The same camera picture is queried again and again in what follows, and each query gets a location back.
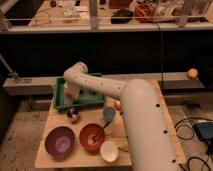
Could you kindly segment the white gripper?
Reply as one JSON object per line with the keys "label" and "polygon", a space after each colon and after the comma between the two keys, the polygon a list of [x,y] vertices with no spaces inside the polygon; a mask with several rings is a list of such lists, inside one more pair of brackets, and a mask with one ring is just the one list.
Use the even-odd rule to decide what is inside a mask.
{"label": "white gripper", "polygon": [[80,87],[66,82],[64,84],[64,104],[72,104],[75,100],[79,98]]}

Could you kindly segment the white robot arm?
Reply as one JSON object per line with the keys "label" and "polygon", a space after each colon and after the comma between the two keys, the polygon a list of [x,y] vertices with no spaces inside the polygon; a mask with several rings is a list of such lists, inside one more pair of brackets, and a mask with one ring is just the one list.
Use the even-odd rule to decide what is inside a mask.
{"label": "white robot arm", "polygon": [[91,76],[83,62],[67,69],[63,77],[70,94],[85,87],[120,101],[133,171],[180,170],[159,96],[148,81]]}

